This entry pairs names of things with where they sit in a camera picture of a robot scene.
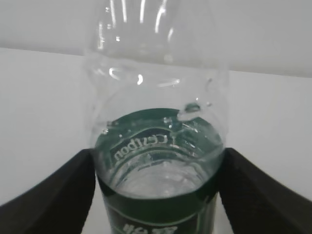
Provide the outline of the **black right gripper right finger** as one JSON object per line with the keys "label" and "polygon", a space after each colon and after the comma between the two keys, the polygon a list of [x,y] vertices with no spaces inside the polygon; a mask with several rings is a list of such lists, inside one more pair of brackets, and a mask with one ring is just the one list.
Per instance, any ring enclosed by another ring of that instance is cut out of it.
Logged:
{"label": "black right gripper right finger", "polygon": [[219,192],[235,234],[312,232],[312,202],[270,177],[233,148],[225,150]]}

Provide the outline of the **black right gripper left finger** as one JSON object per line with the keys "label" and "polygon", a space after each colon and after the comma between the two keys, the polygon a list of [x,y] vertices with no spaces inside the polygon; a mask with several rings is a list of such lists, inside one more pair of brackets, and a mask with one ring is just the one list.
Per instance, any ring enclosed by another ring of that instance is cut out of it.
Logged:
{"label": "black right gripper left finger", "polygon": [[92,205],[96,178],[89,149],[44,181],[1,205],[2,234],[80,234]]}

